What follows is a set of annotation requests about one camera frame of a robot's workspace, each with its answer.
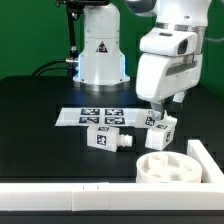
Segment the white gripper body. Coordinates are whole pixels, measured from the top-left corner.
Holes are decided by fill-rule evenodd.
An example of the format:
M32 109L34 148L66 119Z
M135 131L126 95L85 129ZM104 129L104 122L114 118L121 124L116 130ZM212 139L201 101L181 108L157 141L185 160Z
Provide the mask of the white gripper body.
M202 55L196 53L195 32L153 28L140 41L137 96L156 103L195 86L200 79Z

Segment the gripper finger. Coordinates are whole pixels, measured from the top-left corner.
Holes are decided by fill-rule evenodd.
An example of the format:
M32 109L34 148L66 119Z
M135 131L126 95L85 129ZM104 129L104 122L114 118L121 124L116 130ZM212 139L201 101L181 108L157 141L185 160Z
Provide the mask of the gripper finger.
M184 98L185 98L185 95L186 93L184 91L181 91L179 93L176 93L174 96L173 96L173 101L175 103L182 103Z
M151 104L151 108L159 116L159 119L162 120L164 117L164 102L163 101L153 102Z

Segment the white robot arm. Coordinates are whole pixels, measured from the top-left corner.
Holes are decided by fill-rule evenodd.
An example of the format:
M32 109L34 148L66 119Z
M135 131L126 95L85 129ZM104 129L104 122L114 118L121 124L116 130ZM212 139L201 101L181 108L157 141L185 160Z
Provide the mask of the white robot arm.
M160 110L163 100L198 84L202 45L212 0L125 0L129 10L155 17L140 40L136 94ZM120 14L113 4L87 3L84 49L74 82L88 90L107 91L125 85L125 57L119 48Z

